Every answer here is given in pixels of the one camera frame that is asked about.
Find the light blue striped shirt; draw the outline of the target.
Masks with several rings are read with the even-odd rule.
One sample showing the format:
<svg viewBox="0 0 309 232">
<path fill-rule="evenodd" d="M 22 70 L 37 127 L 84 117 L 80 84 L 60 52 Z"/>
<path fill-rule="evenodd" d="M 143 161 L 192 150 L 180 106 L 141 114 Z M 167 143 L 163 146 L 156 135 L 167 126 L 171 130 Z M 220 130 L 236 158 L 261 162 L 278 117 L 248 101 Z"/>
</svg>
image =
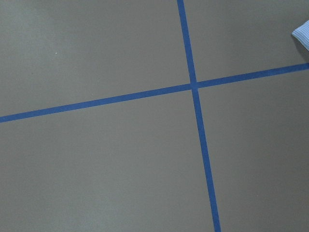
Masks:
<svg viewBox="0 0 309 232">
<path fill-rule="evenodd" d="M 296 28 L 292 35 L 307 49 L 309 50 L 309 21 Z"/>
</svg>

